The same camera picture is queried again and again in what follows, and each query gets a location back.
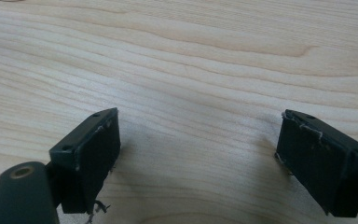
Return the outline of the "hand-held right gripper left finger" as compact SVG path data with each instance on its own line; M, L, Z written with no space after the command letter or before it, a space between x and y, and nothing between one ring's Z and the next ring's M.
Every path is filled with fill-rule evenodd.
M96 112L82 121L49 151L54 203L66 214L90 214L119 153L117 109Z

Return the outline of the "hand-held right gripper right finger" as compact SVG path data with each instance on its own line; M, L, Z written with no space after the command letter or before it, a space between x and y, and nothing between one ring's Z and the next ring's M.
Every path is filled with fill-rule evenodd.
M287 109L275 156L325 213L358 215L358 141L314 116Z

